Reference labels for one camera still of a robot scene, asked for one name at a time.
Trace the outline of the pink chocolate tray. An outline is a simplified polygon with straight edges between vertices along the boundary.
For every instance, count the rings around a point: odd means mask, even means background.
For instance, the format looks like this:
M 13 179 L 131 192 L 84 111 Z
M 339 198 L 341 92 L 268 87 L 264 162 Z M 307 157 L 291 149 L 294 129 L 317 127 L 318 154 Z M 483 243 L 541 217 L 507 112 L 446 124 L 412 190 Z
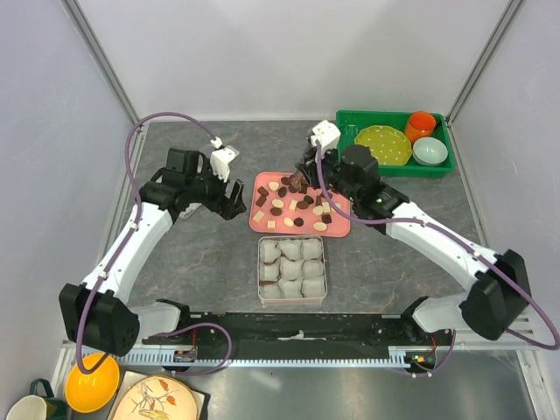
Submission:
M 342 238 L 350 233 L 350 221 L 342 217 L 337 209 L 350 212 L 348 199 L 334 193 L 333 205 L 324 198 L 319 189 L 303 185 L 299 190 L 290 185 L 291 175 L 284 172 L 265 171 L 255 178 L 253 198 L 249 210 L 248 225 L 263 234 L 278 235 L 320 235 Z M 258 212 L 264 212 L 260 222 L 252 220 Z M 294 225 L 296 218 L 302 218 L 304 225 Z M 275 221 L 275 229 L 267 229 L 267 222 Z M 315 222 L 322 221 L 328 228 L 319 232 L 313 228 Z

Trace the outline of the pink square chocolate tin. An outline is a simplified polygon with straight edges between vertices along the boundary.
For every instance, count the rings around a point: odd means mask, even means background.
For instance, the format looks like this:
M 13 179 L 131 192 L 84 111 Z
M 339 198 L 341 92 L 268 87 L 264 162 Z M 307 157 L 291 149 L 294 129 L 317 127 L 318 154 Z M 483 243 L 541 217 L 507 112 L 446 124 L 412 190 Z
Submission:
M 256 281 L 264 306 L 322 304 L 328 292 L 322 239 L 317 235 L 261 238 Z

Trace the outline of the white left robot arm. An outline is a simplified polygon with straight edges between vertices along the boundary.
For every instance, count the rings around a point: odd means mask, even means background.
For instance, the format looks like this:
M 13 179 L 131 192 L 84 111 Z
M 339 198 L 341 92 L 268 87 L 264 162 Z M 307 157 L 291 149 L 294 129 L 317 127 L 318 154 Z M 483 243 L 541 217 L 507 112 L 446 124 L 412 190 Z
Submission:
M 159 333 L 173 344 L 189 340 L 192 323 L 177 305 L 130 307 L 130 293 L 153 249 L 188 207 L 201 205 L 224 220 L 245 212 L 243 183 L 229 180 L 238 155 L 231 146 L 210 155 L 169 149 L 164 167 L 140 188 L 140 201 L 107 254 L 81 283 L 68 283 L 60 292 L 72 342 L 124 356 L 137 342 Z

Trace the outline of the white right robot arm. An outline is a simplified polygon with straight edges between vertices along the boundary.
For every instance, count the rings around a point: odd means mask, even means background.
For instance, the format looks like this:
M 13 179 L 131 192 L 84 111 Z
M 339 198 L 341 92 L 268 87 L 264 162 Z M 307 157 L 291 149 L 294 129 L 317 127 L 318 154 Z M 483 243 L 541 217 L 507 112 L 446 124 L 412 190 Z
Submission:
M 410 317 L 400 330 L 410 344 L 421 344 L 440 330 L 464 328 L 497 340 L 528 306 L 529 277 L 521 255 L 512 249 L 499 254 L 431 218 L 382 181 L 378 163 L 365 147 L 338 153 L 309 145 L 296 168 L 327 197 L 338 193 L 350 201 L 352 211 L 343 217 L 409 245 L 461 286 L 459 294 L 421 297 L 408 307 Z

